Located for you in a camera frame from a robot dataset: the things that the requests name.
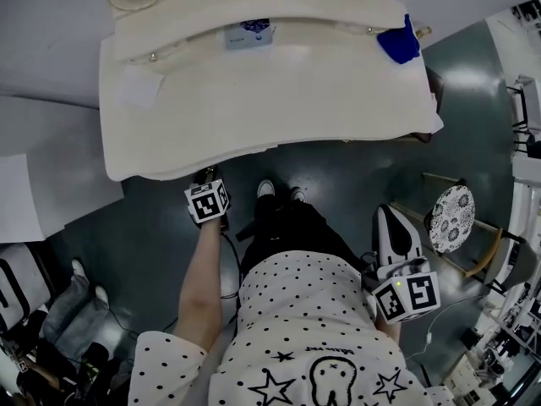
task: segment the dark green floor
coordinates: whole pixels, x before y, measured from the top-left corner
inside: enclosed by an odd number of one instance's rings
[[[445,186],[423,183],[420,172],[468,181],[477,217],[505,227],[512,197],[511,103],[487,25],[473,25],[424,51],[428,66],[445,82],[440,116],[445,127],[429,145],[415,142],[313,142],[284,145],[221,165],[232,197],[232,234],[252,217],[255,191],[262,178],[282,187],[300,186],[328,223],[356,254],[370,250],[375,208],[397,198],[427,211]],[[123,182],[124,200],[93,212],[50,238],[66,274],[79,257],[90,279],[108,291],[123,324],[137,332],[161,330],[176,315],[178,291],[194,250],[198,229],[186,212],[183,191],[189,178],[156,182],[131,178]],[[474,231],[452,257],[469,266],[488,248],[490,236]],[[242,255],[246,243],[237,244]],[[438,261],[442,307],[486,294],[475,282]],[[237,287],[229,248],[222,251],[224,294]],[[436,313],[404,324],[401,346],[408,356],[424,346],[424,332]],[[418,372],[424,363],[438,383],[463,352],[460,334],[478,319],[474,303],[446,312],[434,325],[426,354],[408,361]],[[134,342],[108,320],[101,336],[116,353],[129,356]]]

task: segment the star print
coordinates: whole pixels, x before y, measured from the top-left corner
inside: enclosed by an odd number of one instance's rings
[[[282,352],[278,352],[278,356],[271,356],[271,358],[277,358],[280,360],[280,362],[291,361],[292,359],[294,359],[291,355],[292,352],[290,352],[289,354],[283,354]]]
[[[395,392],[397,391],[404,391],[407,388],[403,387],[402,385],[398,385],[398,376],[400,375],[400,370],[396,372],[395,375],[391,376],[389,379],[387,379],[385,376],[382,376],[380,373],[378,373],[378,376],[380,377],[381,387],[379,387],[375,392],[372,393],[372,395],[376,394],[386,394],[387,400],[389,400],[389,403],[392,404],[392,401],[394,400]]]
[[[270,371],[266,371],[267,380],[264,386],[262,387],[251,387],[248,388],[250,391],[257,392],[263,396],[262,406],[268,406],[274,400],[277,402],[283,402],[286,404],[293,404],[289,398],[286,396],[286,390],[289,386],[295,382],[296,379],[291,379],[290,381],[276,382]]]

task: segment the round floral cushion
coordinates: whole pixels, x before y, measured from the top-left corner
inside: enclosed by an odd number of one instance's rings
[[[450,253],[460,247],[472,231],[475,204],[472,192],[463,185],[449,188],[432,210],[429,236],[439,253]]]

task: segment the black pants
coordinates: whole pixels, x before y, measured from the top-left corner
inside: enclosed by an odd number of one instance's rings
[[[254,241],[241,264],[244,276],[267,257],[291,250],[336,255],[355,269],[361,265],[344,240],[308,203],[296,200],[282,205],[274,195],[263,195],[257,200],[254,216]]]

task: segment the white sneaker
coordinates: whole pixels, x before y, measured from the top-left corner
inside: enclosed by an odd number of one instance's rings
[[[96,297],[99,300],[102,300],[109,306],[109,298],[107,297],[107,292],[102,286],[96,286]]]
[[[74,269],[74,275],[86,278],[85,269],[81,265],[80,261],[73,259],[71,261],[71,267]]]
[[[306,195],[304,195],[304,192],[298,186],[291,190],[291,201],[295,200],[306,203]]]
[[[263,179],[257,189],[257,198],[262,195],[274,195],[274,185],[269,179]]]

